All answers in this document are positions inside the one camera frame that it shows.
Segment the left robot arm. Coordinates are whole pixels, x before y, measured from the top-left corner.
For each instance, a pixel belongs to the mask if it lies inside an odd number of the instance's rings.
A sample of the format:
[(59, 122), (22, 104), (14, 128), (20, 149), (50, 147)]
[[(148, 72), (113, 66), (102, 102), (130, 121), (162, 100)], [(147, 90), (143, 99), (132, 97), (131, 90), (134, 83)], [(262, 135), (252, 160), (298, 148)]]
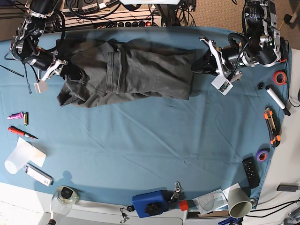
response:
[(285, 39), (280, 36), (276, 8), (271, 0), (247, 0), (242, 10), (242, 33), (227, 36), (229, 45), (216, 48), (226, 75), (240, 68), (260, 64), (272, 67), (288, 57)]

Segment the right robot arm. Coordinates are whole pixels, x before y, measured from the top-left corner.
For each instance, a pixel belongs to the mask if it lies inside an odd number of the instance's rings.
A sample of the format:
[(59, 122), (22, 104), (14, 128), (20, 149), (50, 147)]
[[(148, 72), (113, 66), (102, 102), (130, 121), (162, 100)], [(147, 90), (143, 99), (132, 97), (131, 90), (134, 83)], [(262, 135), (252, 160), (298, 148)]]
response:
[[(57, 9), (58, 3), (57, 0), (27, 1), (24, 22), (16, 32), (9, 53), (13, 60), (18, 60), (24, 65), (28, 64), (32, 69), (37, 68), (39, 72), (79, 80), (82, 77), (81, 70), (64, 55), (66, 23), (63, 14)], [(39, 38), (45, 32), (47, 23), (57, 17), (60, 20), (54, 26), (60, 29), (61, 37), (56, 41), (56, 46), (51, 49), (38, 46)]]

